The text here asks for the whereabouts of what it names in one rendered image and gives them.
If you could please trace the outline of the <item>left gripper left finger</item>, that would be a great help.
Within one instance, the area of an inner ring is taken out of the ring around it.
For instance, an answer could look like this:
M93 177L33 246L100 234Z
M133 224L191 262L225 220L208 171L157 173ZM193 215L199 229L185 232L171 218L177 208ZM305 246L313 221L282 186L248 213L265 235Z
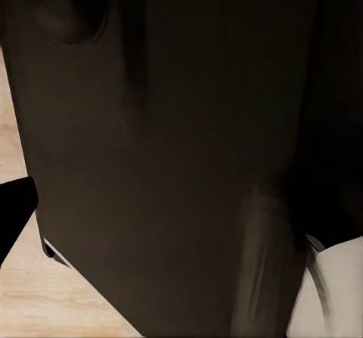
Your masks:
M32 176L0 185L0 265L38 206Z

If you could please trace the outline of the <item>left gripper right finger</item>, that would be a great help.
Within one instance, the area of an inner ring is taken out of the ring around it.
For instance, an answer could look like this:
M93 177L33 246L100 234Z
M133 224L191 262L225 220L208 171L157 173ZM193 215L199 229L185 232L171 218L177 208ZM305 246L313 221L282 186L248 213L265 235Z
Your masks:
M340 205L363 237L363 178L347 176L340 194Z

